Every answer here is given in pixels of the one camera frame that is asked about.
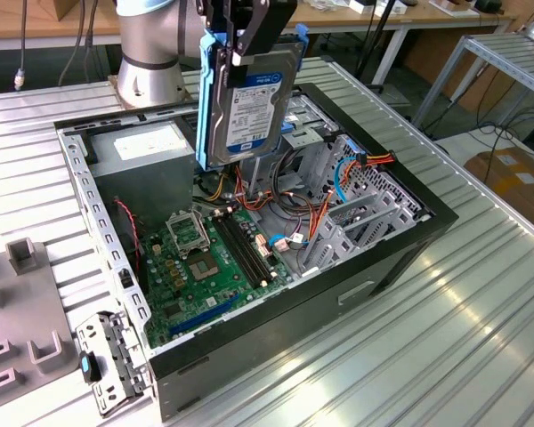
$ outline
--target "motherboard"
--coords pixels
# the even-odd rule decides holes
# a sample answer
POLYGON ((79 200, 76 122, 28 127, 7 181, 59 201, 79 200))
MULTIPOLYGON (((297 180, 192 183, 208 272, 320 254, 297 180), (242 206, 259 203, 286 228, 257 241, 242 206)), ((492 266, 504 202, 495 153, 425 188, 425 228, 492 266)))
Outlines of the motherboard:
POLYGON ((141 239, 147 254, 145 296, 152 312, 145 330, 152 348, 292 281, 279 254, 262 244, 247 211, 201 221, 187 214, 178 223, 181 228, 169 222, 141 239), (187 237, 200 239, 200 230, 209 247, 186 253, 187 237))

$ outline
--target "aluminum profile workbench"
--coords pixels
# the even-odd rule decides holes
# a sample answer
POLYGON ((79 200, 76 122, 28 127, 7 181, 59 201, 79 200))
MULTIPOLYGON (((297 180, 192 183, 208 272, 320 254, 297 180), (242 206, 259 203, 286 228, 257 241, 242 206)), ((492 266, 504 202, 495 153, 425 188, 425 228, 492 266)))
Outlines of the aluminum profile workbench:
MULTIPOLYGON (((533 40, 518 33, 463 36, 451 56, 449 56, 445 66, 414 116, 412 123, 415 127, 419 127, 423 123, 433 103, 443 90, 445 84, 449 81, 453 71, 457 68, 457 64, 463 57, 463 54, 467 51, 474 53, 477 59, 451 96, 452 100, 455 100, 467 89, 485 62, 523 84, 525 86, 524 95, 529 91, 534 92, 533 40)), ((523 96, 519 97, 511 105, 511 108, 498 120, 499 124, 505 121, 510 113, 520 104, 522 99, 523 96)))
MULTIPOLYGON (((185 76, 197 92, 198 73, 185 76)), ((534 425, 534 228, 334 63, 316 83, 459 215, 398 282, 167 425, 534 425)), ((120 109, 109 84, 0 95, 0 249, 46 243, 71 328, 111 310, 52 121, 120 109)), ((75 371, 0 426, 158 425, 150 397, 102 420, 75 371)))

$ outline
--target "open computer tower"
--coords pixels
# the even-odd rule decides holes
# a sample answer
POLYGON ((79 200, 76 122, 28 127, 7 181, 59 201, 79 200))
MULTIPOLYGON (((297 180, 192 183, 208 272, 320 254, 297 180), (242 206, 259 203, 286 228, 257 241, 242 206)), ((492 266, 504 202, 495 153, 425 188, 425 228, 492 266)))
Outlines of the open computer tower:
POLYGON ((365 164, 395 153, 314 85, 277 149, 218 172, 195 161, 197 113, 56 124, 117 307, 77 329, 103 416, 148 392, 170 418, 383 292, 457 219, 399 162, 365 164))

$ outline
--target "blue pcie slot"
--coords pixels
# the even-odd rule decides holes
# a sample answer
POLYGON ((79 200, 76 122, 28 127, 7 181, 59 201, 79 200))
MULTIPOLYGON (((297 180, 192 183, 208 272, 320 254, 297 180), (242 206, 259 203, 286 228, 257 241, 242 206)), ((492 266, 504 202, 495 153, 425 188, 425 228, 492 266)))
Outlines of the blue pcie slot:
POLYGON ((179 325, 170 327, 168 329, 168 333, 170 334, 170 336, 172 336, 174 334, 179 334, 180 332, 187 331, 188 329, 192 329, 194 326, 201 325, 210 318, 214 318, 215 316, 229 311, 233 303, 237 301, 238 298, 239 294, 234 295, 228 301, 223 302, 208 311, 204 311, 203 313, 198 314, 195 318, 188 319, 179 325))

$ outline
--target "cardboard box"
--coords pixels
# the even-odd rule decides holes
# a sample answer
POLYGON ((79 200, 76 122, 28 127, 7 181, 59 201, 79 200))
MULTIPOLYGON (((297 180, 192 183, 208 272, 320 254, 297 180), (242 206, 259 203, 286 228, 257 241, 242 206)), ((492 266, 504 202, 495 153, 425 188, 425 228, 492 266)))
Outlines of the cardboard box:
MULTIPOLYGON (((465 163, 465 168, 482 181, 489 164, 485 151, 465 163)), ((487 186, 534 224, 534 158, 522 149, 495 151, 487 186)))
POLYGON ((431 3, 451 12, 462 12, 471 8, 471 4, 465 0, 431 0, 431 3))
MULTIPOLYGON (((28 17, 61 20, 79 0, 28 0, 28 17)), ((0 11, 21 16, 21 0, 0 0, 0 11)))

